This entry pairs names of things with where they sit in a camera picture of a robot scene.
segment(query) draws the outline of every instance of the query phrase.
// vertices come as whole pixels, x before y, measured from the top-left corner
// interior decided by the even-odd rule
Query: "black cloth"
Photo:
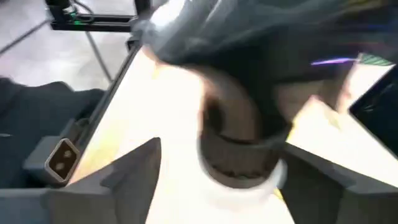
[[[70,119],[88,118],[102,90],[73,91],[62,82],[28,87],[0,78],[0,189],[41,187],[22,164],[44,136],[58,136]]]

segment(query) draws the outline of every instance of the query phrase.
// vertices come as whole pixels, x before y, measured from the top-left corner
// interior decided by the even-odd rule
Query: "metal frame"
[[[83,133],[79,136],[76,142],[76,146],[81,150],[81,153],[84,153],[86,146],[88,145],[91,137],[94,135],[96,128],[100,124],[102,117],[104,116],[110,102],[113,99],[114,94],[118,90],[119,85],[123,81],[125,74],[130,68],[131,62],[134,60],[140,48],[141,43],[139,41],[135,41],[134,44],[131,45],[131,50],[129,51],[129,54],[124,62],[122,63],[114,81],[112,82],[111,86],[106,91],[105,96],[98,103],[93,114],[91,115],[88,127],[86,127]]]
[[[117,16],[101,14],[83,14],[78,16],[82,21],[92,20],[92,22],[80,21],[51,21],[51,28],[54,30],[70,31],[97,31],[97,32],[130,32],[131,22],[138,19],[138,16]]]

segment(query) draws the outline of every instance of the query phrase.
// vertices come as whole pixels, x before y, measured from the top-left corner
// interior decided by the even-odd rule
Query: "cable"
[[[90,9],[90,7],[88,7],[86,4],[81,3],[79,0],[73,0],[73,3],[75,3],[76,5],[82,7],[84,10],[86,10],[88,12],[88,14],[93,15],[94,11]],[[76,9],[76,15],[73,16],[73,19],[79,22],[84,22],[84,23],[92,23],[94,22],[94,18],[90,18],[87,20],[81,19],[80,18],[80,13],[78,12],[78,10]]]
[[[11,43],[7,44],[5,47],[3,47],[0,50],[0,56],[4,53],[6,53],[8,50],[10,50],[11,48],[13,48],[15,45],[17,45],[19,42],[23,41],[26,37],[30,36],[31,34],[33,34],[34,32],[38,31],[40,28],[42,28],[44,25],[46,25],[46,23],[50,22],[49,20],[44,20],[43,22],[41,22],[40,24],[36,25],[35,27],[31,28],[30,30],[28,30],[25,34],[22,34],[20,37],[18,37],[17,39],[15,39],[14,41],[12,41]]]
[[[109,73],[108,69],[106,68],[104,60],[101,57],[100,51],[98,50],[93,37],[91,36],[90,32],[85,32],[85,33],[87,35],[87,38],[88,38],[88,41],[90,42],[91,47],[94,50],[95,57],[97,58],[102,71],[104,71],[104,74],[105,74],[106,78],[108,79],[108,81],[110,83],[112,83],[113,80],[112,80],[111,74]]]

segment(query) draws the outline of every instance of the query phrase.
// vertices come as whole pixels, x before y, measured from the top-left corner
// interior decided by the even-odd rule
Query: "gray floor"
[[[86,0],[95,13],[135,14],[133,0]],[[44,0],[0,0],[0,49],[46,18]],[[129,34],[91,33],[112,76],[127,55]],[[105,78],[84,32],[48,25],[0,55],[0,76],[29,86],[63,81],[75,90],[106,89]]]

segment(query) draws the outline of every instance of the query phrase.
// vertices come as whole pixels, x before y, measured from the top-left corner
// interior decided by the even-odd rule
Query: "purple light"
[[[336,59],[312,62],[311,65],[326,65],[326,64],[333,64],[333,63],[345,63],[345,62],[352,62],[355,60],[356,60],[355,58],[336,58]]]

